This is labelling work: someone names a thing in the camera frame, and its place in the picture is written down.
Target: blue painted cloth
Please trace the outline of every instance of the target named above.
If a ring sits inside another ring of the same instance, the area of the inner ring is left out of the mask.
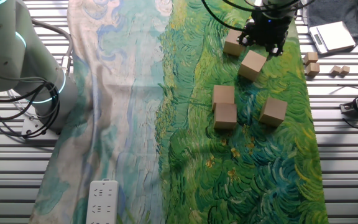
[[[123,223],[164,223],[155,112],[170,0],[71,0],[79,97],[50,158],[31,223],[85,223],[89,184],[120,184]]]

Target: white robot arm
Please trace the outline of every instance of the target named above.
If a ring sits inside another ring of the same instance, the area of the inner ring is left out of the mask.
[[[35,33],[23,1],[0,0],[0,91],[13,89],[26,95],[40,86],[36,80],[53,83],[58,92],[60,111],[50,128],[58,131],[65,124],[77,97],[77,88],[67,75],[66,68],[59,66]],[[50,114],[54,110],[50,92],[41,91],[33,106],[41,116]]]

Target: small wooden block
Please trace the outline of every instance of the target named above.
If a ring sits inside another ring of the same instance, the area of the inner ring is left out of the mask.
[[[250,50],[241,62],[239,75],[254,82],[258,78],[259,72],[261,71],[265,62],[266,57]]]
[[[348,67],[348,66],[343,66],[343,67],[341,68],[341,75],[347,75],[347,74],[349,74],[349,72],[351,72],[351,68],[350,68],[350,67]]]
[[[329,72],[332,75],[339,75],[341,72],[341,68],[339,66],[333,66],[333,69]]]
[[[241,35],[241,31],[229,30],[224,42],[223,52],[229,55],[240,56],[245,47],[237,42],[237,38]]]
[[[286,101],[268,97],[262,108],[259,122],[273,127],[279,127],[285,119],[287,106],[288,103]]]
[[[237,124],[237,105],[232,103],[216,103],[214,128],[233,130]]]
[[[306,67],[306,75],[315,77],[320,72],[320,64],[319,63],[310,63]]]
[[[303,59],[305,65],[309,65],[310,63],[316,63],[318,61],[318,54],[317,52],[308,52]]]
[[[215,110],[216,103],[234,104],[234,86],[214,86],[212,95],[212,111]]]

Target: white power strip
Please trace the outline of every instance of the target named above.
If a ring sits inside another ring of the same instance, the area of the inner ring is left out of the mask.
[[[115,180],[91,182],[86,224],[116,224],[118,188],[118,182]]]

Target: gray cloth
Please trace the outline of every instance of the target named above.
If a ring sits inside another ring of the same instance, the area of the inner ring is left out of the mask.
[[[344,21],[358,44],[358,0],[316,0],[307,14],[308,27]]]

